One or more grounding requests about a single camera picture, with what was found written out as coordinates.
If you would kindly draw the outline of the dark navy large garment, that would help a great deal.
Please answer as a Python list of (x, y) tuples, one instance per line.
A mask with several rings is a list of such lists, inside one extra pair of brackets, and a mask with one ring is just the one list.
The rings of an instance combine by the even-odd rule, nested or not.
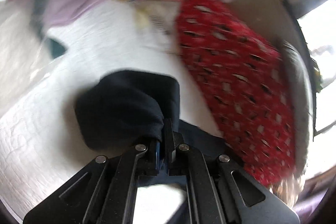
[(117, 71), (100, 80), (75, 101), (75, 114), (86, 145), (107, 149), (146, 137), (162, 139), (165, 122), (187, 144), (205, 156), (221, 153), (244, 163), (224, 139), (180, 120), (179, 83), (170, 76), (140, 71)]

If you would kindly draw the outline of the red penguin print duvet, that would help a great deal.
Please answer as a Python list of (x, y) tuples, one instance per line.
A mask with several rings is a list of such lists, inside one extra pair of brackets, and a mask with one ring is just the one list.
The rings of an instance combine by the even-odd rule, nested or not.
[(220, 0), (178, 0), (182, 59), (222, 137), (268, 186), (296, 169), (294, 111), (275, 48)]

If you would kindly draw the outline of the white mattress sheet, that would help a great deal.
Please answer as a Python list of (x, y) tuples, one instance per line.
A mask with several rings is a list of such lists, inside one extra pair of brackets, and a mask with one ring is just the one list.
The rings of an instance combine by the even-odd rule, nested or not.
[(130, 3), (106, 1), (49, 34), (68, 50), (55, 69), (1, 118), (1, 201), (17, 221), (64, 184), (96, 152), (81, 136), (74, 100), (122, 69), (177, 79), (182, 120), (218, 135), (218, 128), (180, 57), (146, 46)]

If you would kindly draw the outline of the doll with brown hair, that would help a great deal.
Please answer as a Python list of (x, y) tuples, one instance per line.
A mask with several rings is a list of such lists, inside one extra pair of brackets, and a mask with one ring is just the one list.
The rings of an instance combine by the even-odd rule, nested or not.
[(306, 182), (306, 177), (295, 177), (291, 175), (276, 184), (269, 187), (269, 191), (278, 197), (282, 202), (293, 208), (296, 204), (300, 193), (303, 191)]

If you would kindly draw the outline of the purple bedspread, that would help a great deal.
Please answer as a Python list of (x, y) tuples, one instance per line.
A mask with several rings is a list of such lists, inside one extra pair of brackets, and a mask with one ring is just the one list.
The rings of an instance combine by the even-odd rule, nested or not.
[(301, 223), (305, 222), (317, 208), (335, 176), (335, 167), (306, 180), (303, 191), (299, 194), (293, 210)]

